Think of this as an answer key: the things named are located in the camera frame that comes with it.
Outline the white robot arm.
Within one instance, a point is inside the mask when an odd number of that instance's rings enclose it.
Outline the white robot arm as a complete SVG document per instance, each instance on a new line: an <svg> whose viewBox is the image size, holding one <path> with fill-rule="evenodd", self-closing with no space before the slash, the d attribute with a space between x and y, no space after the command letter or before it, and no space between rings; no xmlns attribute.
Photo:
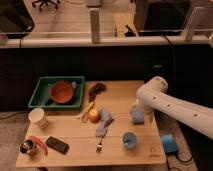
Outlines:
<svg viewBox="0 0 213 171"><path fill-rule="evenodd" d="M136 104L144 114L154 109L213 139L213 109L166 94L167 81L155 76L136 91Z"/></svg>

